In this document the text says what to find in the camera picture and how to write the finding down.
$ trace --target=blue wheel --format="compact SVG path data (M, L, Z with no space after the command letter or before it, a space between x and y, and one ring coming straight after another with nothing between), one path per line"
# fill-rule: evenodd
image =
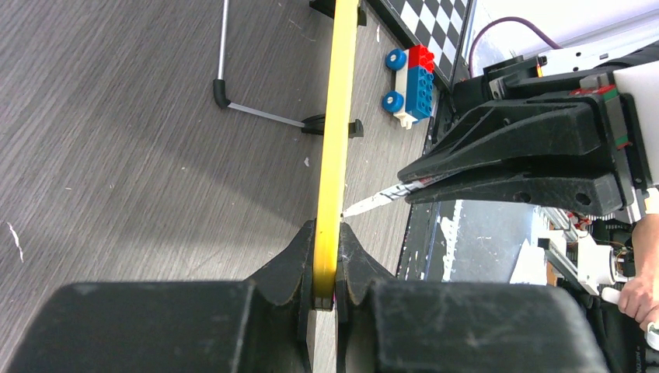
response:
M395 113L398 110L401 110L404 103L405 98L396 91L391 91L382 98L382 107L390 113Z
M403 66L405 66L405 62L407 62L407 55L400 49L394 49L393 51L389 52L389 54L387 54L387 58L385 59L385 64L393 71L398 71L403 68Z

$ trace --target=gray wood grain surface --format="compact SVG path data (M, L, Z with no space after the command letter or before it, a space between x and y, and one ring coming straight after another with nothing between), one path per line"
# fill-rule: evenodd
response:
M324 112L331 19L307 0L253 0L233 2L229 22L230 99L297 120ZM241 280L314 217L322 138L215 106L220 25L215 0L0 2L0 220L25 259L0 225L0 370L62 284ZM394 45L369 12L346 205L421 152L424 129L379 105ZM390 270L408 210L348 221ZM321 315L316 371L333 371L333 333Z

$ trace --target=cable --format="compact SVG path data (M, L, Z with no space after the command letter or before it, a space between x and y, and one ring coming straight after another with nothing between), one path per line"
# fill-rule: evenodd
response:
M485 32L492 27L498 25L499 23L503 22L517 22L521 23L524 26L527 26L531 31L535 33L535 35L538 35L542 41L544 41L547 45L549 45L553 49L563 49L560 45L558 45L554 40L552 40L550 37L548 37L545 33L543 33L536 25L534 25L531 21L527 19L523 19L520 17L504 17L504 18L499 18L496 21L492 21L490 24L487 26L483 27L482 30L476 35L474 38L474 41L472 43L472 46L469 48L469 77L473 77L473 54L474 50L476 49L476 45L478 44L478 41L480 38L485 34Z

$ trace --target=metal rod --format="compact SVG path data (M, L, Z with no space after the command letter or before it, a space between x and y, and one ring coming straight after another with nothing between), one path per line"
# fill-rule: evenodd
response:
M271 119L271 120L276 120L277 122L290 124L291 126L296 126L296 127L300 127L300 128L305 127L305 124L302 123L302 122L298 122L296 120L286 119L284 117L279 117L278 115L266 113L266 112L261 111L261 110L252 109L251 107L239 105L237 103L230 103L228 105L228 107L230 109L235 109L235 110L238 110L238 111L242 111L243 113L250 113L250 114L256 115L258 117L263 117L263 118L267 118L267 119Z
M220 61L218 62L218 79L222 80L225 74L225 50L226 50L226 24L228 19L228 0L224 0L222 6L222 34L220 34Z

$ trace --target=yellow pole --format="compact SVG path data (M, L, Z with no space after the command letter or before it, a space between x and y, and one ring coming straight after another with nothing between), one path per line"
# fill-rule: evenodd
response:
M357 47L357 5L359 0L336 0L316 240L313 257L313 292L316 304L331 304L339 249L340 215L346 179L348 123Z

